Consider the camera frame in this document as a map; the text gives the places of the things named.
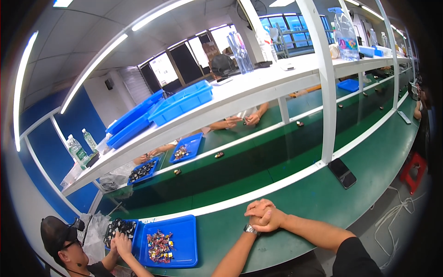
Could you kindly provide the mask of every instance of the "fan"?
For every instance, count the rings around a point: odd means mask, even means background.
[[[261,2],[260,0],[251,0],[251,3],[255,11],[257,12],[258,16],[265,16],[268,13],[266,5],[263,4],[263,2]],[[237,13],[242,20],[248,22],[248,17],[246,16],[245,12],[243,11],[242,7],[238,2],[237,2]]]

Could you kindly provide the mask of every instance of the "blue wall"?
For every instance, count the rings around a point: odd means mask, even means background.
[[[19,118],[20,131],[23,132],[42,116],[61,106],[68,90],[69,88],[52,94],[25,110]],[[54,117],[64,137],[68,138],[72,134],[88,154],[91,154],[92,151],[83,139],[82,129],[85,128],[90,132],[96,142],[100,142],[105,137],[106,128],[83,86],[75,94],[66,112],[64,114],[55,114]],[[74,161],[60,141],[51,121],[49,119],[44,121],[28,135],[28,138],[43,168],[59,190],[61,190],[60,183],[74,165]],[[73,221],[76,214],[59,198],[44,179],[34,163],[24,140],[21,141],[20,146],[19,157],[34,185],[46,201],[67,222]],[[94,184],[90,183],[69,195],[67,199],[80,212],[87,213],[97,192],[98,189]]]

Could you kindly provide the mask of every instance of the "white metal shelf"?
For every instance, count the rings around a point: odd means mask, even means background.
[[[407,58],[399,58],[401,63],[408,61]],[[288,62],[294,65],[294,70],[285,71],[280,68],[280,63]],[[336,78],[392,64],[392,58],[385,57],[365,58],[356,62],[333,60]],[[177,137],[208,126],[238,111],[320,84],[315,53],[279,60],[270,68],[258,69],[232,78],[232,81],[222,86],[214,86],[213,100],[210,102],[163,126],[158,127],[153,124],[119,149],[113,149],[100,157],[92,167],[84,170],[74,183],[62,191],[63,195],[70,195],[111,170],[135,159],[141,153],[147,153]]]

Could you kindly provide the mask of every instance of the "red plastic stool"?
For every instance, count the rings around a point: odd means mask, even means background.
[[[414,166],[415,163],[420,165],[417,173],[417,180],[414,181],[409,175],[409,170]],[[406,182],[411,187],[410,194],[413,195],[418,186],[420,185],[421,177],[423,177],[424,171],[426,170],[427,163],[417,152],[412,156],[412,160],[404,167],[403,172],[400,175],[400,181],[406,180]]]

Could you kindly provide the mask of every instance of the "glasses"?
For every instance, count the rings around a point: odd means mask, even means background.
[[[73,242],[67,244],[65,247],[63,247],[62,249],[67,249],[69,246],[78,243],[78,245],[82,246],[82,243],[76,238]]]

